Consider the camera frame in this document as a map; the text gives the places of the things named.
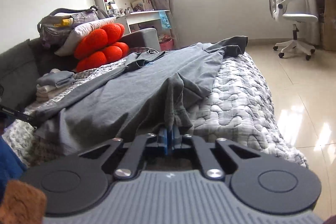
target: blue fabric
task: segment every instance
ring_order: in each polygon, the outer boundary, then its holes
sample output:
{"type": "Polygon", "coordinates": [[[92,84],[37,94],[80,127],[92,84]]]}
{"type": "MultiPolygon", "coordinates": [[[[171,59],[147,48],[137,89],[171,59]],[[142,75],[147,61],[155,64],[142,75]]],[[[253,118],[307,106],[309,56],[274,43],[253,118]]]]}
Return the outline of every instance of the blue fabric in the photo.
{"type": "Polygon", "coordinates": [[[0,202],[5,193],[7,181],[19,178],[26,169],[27,167],[0,137],[0,202]]]}

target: gray sofa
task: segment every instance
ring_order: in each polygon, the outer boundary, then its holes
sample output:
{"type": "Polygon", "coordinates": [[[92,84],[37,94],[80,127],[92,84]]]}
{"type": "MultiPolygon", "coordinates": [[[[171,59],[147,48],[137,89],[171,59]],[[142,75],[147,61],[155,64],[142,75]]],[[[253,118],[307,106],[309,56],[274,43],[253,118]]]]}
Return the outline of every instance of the gray sofa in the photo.
{"type": "MultiPolygon", "coordinates": [[[[149,47],[160,51],[156,30],[143,29],[124,35],[119,41],[131,47],[149,47]]],[[[43,49],[39,38],[26,40],[0,54],[0,84],[4,87],[1,104],[23,110],[35,99],[36,80],[51,69],[73,70],[78,60],[59,57],[43,49]]]]}

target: metal screw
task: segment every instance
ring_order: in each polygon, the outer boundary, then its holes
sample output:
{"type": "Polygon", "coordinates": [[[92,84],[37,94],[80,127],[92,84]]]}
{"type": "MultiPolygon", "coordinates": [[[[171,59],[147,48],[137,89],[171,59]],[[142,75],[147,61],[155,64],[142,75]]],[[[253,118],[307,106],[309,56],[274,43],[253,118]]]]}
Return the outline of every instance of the metal screw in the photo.
{"type": "Polygon", "coordinates": [[[129,177],[132,174],[132,172],[131,170],[128,170],[128,169],[117,169],[115,170],[114,174],[116,176],[126,178],[126,177],[129,177]]]}
{"type": "Polygon", "coordinates": [[[207,170],[207,176],[213,179],[220,178],[223,175],[223,172],[219,169],[210,169],[207,170]]]}

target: gray quilted bedspread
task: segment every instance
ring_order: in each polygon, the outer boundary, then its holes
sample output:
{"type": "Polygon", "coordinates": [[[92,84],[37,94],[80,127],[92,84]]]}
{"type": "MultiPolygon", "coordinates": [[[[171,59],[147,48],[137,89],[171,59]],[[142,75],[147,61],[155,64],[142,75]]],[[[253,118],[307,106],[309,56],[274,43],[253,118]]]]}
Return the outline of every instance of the gray quilted bedspread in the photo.
{"type": "MultiPolygon", "coordinates": [[[[61,100],[77,86],[122,65],[125,59],[87,70],[75,75],[75,83],[65,92],[44,104],[61,100]]],[[[33,114],[42,104],[33,103],[26,109],[33,114]]],[[[192,107],[193,127],[188,133],[215,141],[227,138],[256,150],[273,154],[302,166],[307,166],[304,155],[288,144],[279,133],[265,78],[245,53],[238,58],[224,58],[213,83],[212,93],[192,107]]],[[[46,143],[33,134],[33,128],[16,120],[3,135],[18,157],[28,166],[58,158],[60,147],[46,143]]]]}

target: gray t-shirt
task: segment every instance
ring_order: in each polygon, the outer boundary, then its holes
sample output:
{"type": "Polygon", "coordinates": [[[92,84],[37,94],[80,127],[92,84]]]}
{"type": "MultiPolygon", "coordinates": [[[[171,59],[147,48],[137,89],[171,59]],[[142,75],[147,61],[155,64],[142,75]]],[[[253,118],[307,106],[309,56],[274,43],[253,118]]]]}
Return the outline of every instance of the gray t-shirt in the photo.
{"type": "Polygon", "coordinates": [[[247,37],[232,37],[154,55],[133,53],[124,67],[37,111],[45,122],[36,134],[65,145],[67,154],[114,137],[132,141],[161,126],[190,128],[188,108],[211,93],[223,56],[243,54],[246,45],[247,37]]]}

